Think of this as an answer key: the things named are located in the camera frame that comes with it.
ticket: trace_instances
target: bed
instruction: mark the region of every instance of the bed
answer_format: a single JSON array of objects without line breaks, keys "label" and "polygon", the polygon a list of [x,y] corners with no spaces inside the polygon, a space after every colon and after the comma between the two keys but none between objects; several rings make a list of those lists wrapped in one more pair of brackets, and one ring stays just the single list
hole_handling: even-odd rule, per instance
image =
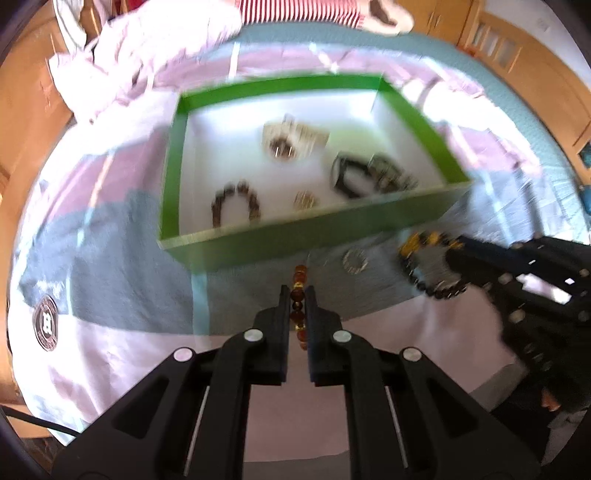
[{"label": "bed", "polygon": [[[69,128],[45,163],[38,151],[12,169],[0,213],[2,221],[12,221],[17,239],[8,332],[27,407],[36,416],[84,429],[173,349],[215,348],[248,328],[258,310],[274,304],[293,265],[302,262],[309,265],[320,304],[338,311],[348,329],[382,349],[421,348],[484,406],[497,405],[524,370],[491,340],[498,338],[495,312],[476,290],[448,302],[417,296],[394,262],[408,232],[356,242],[370,261],[358,277],[347,275],[340,264],[351,245],[208,275],[190,275],[159,249],[161,169],[178,92],[302,70],[383,73],[440,132],[475,184],[462,202],[425,228],[503,244],[541,231],[587,240],[577,223],[580,203],[557,195],[544,161],[474,78],[429,56],[392,48],[303,38],[274,44],[256,34],[256,29],[246,31],[198,62],[166,69],[129,105],[114,105],[92,125]],[[59,118],[61,131],[69,114]],[[46,128],[53,123],[49,119]],[[569,178],[568,166],[561,168]],[[7,251],[9,235],[2,240]],[[58,346],[51,352],[39,347],[30,323],[44,294],[55,299],[60,313]],[[309,386],[305,354],[294,338],[291,342],[290,382],[280,392],[259,387],[252,394],[246,460],[253,465],[330,459],[347,448],[339,390],[320,393]],[[470,370],[464,368],[469,363]],[[10,371],[3,374],[4,385],[12,384]],[[11,393],[4,392],[4,398],[13,398],[7,396]],[[270,444],[266,433],[279,417],[285,421],[286,410],[293,413],[287,433]],[[315,433],[318,425],[324,434]],[[64,443],[70,440],[56,435]]]}]

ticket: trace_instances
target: bolt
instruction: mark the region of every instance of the bolt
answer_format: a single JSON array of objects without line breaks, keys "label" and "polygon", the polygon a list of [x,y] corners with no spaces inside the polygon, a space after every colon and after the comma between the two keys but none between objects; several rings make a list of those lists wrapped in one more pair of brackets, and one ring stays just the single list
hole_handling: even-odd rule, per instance
[{"label": "bolt", "polygon": [[244,332],[244,339],[247,342],[258,342],[259,340],[262,340],[263,336],[262,331],[256,328],[251,328]]},{"label": "bolt", "polygon": [[423,357],[423,354],[418,348],[411,347],[404,349],[402,356],[409,362],[418,362]]},{"label": "bolt", "polygon": [[337,330],[335,333],[333,333],[333,339],[335,342],[347,343],[352,338],[353,336],[351,335],[351,332],[348,332],[347,330]]},{"label": "bolt", "polygon": [[191,349],[185,348],[185,347],[179,348],[179,349],[175,350],[173,353],[173,358],[177,362],[186,362],[187,360],[190,360],[192,356],[193,356],[193,352],[191,351]]},{"label": "bolt", "polygon": [[511,280],[513,280],[513,275],[511,275],[510,273],[503,273],[499,277],[499,283],[502,285],[507,285]]},{"label": "bolt", "polygon": [[509,314],[509,321],[511,323],[519,323],[525,319],[525,312],[523,310],[515,310]]}]

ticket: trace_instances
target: wooden headboard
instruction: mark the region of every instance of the wooden headboard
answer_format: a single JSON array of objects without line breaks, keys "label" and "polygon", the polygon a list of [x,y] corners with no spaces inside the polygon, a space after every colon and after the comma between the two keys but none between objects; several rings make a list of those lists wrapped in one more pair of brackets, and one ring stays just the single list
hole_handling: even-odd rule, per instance
[{"label": "wooden headboard", "polygon": [[591,170],[580,156],[591,141],[591,91],[579,77],[537,39],[485,12],[461,46],[523,98],[562,147],[580,183],[591,185]]},{"label": "wooden headboard", "polygon": [[[80,23],[89,40],[99,34],[96,19],[92,0],[85,0]],[[21,401],[12,380],[4,340],[6,286],[14,239],[31,186],[72,118],[47,67],[47,60],[62,51],[66,51],[66,45],[53,5],[47,1],[11,42],[10,51],[0,65],[0,402],[3,403]]]}]

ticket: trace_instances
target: wooden cabinet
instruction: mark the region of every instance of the wooden cabinet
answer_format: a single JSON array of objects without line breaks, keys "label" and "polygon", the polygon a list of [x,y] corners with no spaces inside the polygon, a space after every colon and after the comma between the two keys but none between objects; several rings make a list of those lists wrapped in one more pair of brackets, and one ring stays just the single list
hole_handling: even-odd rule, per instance
[{"label": "wooden cabinet", "polygon": [[482,0],[397,0],[414,17],[413,32],[457,45]]}]

